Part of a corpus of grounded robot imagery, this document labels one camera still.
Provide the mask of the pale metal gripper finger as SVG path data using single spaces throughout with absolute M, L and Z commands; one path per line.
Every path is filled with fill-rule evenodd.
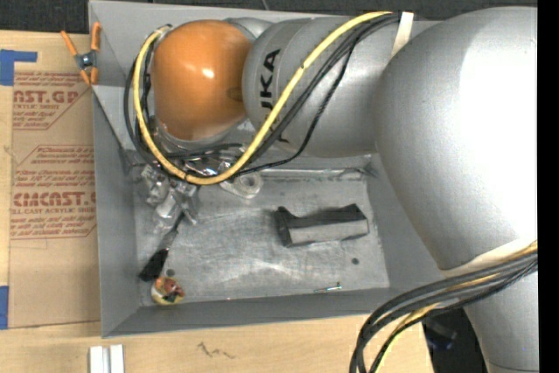
M 147 189 L 147 204 L 151 206 L 161 204 L 169 194 L 169 178 L 160 170 L 145 165 L 141 171 L 141 179 Z
M 170 190 L 152 214 L 155 232 L 169 231 L 178 222 L 181 213 L 180 197 L 174 190 Z

